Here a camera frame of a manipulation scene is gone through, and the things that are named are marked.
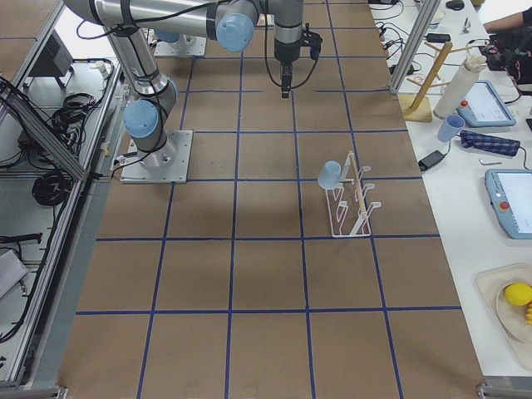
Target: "computer mouse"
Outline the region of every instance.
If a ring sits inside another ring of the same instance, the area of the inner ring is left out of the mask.
[[[454,11],[460,11],[464,8],[464,2],[463,0],[450,0],[449,2],[446,2],[446,7]]]

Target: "beige tray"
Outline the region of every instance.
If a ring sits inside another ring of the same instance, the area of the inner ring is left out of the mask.
[[[488,272],[479,273],[476,276],[476,286],[484,297],[484,300],[493,312],[497,323],[504,332],[508,343],[514,350],[515,356],[519,359],[524,368],[532,370],[532,343],[519,340],[505,328],[497,313],[496,301],[500,295],[500,290],[516,281],[532,284],[532,266],[528,264],[511,264],[503,268],[497,268]],[[525,323],[525,308],[523,310],[523,323]],[[532,339],[532,326],[530,326],[530,336]]]

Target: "plate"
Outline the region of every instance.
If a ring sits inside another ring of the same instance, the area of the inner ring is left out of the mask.
[[[532,343],[532,325],[525,321],[527,306],[514,306],[505,299],[505,288],[515,281],[505,283],[497,293],[495,309],[504,328],[515,338]]]

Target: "wooden base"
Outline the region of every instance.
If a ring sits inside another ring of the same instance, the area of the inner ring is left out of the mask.
[[[405,121],[426,123],[432,122],[431,103],[429,102],[428,98],[423,97],[421,104],[417,107],[416,110],[412,110],[410,108],[410,105],[412,104],[416,96],[408,94],[399,94],[397,95],[397,98],[399,99],[399,104],[401,104],[401,110]]]

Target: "white table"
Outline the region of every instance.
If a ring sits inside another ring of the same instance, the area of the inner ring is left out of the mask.
[[[412,0],[405,1],[405,4],[405,11],[401,16],[384,22],[392,22],[409,32],[416,19],[417,9],[413,6]],[[398,9],[393,7],[387,11],[373,11],[373,16],[379,18],[396,15]],[[466,17],[471,23],[470,33],[462,34]],[[487,37],[475,9],[468,1],[465,1],[465,8],[460,12],[446,10],[446,18],[440,26],[429,32],[449,33],[454,48],[463,47],[469,40]],[[385,37],[389,40],[396,38],[397,35],[394,32],[387,32]],[[427,52],[428,47],[424,47],[421,45],[418,52]],[[446,62],[459,64],[465,56],[464,52],[451,54]],[[421,63],[421,72],[427,74],[433,60],[427,56],[418,56],[415,60]],[[389,65],[395,63],[396,59],[389,60]],[[441,69],[443,80],[449,81],[456,70],[456,66],[444,66]],[[517,97],[517,91],[505,72],[484,71],[480,79],[490,80],[505,101]],[[405,82],[399,92],[416,93],[417,90],[416,86]],[[431,89],[427,97],[431,108],[434,109],[441,97],[441,89]],[[532,131],[526,125],[525,118],[532,117],[531,109],[532,97],[522,97],[510,106],[518,121],[517,125],[490,131],[494,135],[520,140],[521,145],[528,151],[529,167],[532,167]],[[441,125],[440,120],[435,118],[431,124],[407,122],[406,125],[417,159],[434,150],[446,151],[447,144],[441,143],[436,138]],[[487,162],[502,161],[502,165],[483,166],[479,158]],[[515,357],[495,315],[475,285],[478,273],[509,264],[532,265],[532,240],[507,237],[491,208],[483,180],[485,171],[489,168],[521,169],[523,159],[522,150],[516,157],[510,158],[484,151],[466,150],[461,147],[460,140],[453,139],[450,154],[439,165],[423,174],[456,290],[485,376],[532,377],[532,370],[525,369]]]

